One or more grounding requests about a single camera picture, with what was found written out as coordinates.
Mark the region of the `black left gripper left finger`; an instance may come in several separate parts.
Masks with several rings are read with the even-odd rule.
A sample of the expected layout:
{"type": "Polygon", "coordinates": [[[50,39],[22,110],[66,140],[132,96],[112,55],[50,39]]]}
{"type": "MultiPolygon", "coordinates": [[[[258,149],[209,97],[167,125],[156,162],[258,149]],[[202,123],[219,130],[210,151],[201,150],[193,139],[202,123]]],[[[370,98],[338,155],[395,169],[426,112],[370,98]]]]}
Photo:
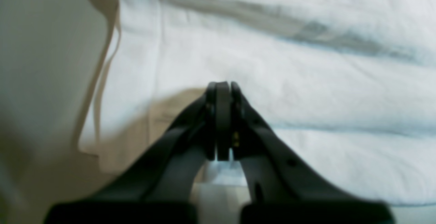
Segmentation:
{"type": "Polygon", "coordinates": [[[229,159],[231,107],[229,84],[209,83],[125,173],[83,200],[53,206],[45,223],[196,224],[193,181],[206,160],[229,159]]]}

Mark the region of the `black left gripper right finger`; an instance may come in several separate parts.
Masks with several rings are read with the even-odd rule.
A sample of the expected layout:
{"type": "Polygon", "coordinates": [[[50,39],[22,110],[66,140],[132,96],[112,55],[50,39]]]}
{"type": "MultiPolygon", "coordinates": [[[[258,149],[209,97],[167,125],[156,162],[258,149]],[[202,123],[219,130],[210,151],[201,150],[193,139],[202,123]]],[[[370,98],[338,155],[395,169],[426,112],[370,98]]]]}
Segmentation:
{"type": "Polygon", "coordinates": [[[290,149],[231,83],[232,149],[252,203],[242,224],[394,224],[385,203],[363,200],[327,181],[290,149]]]}

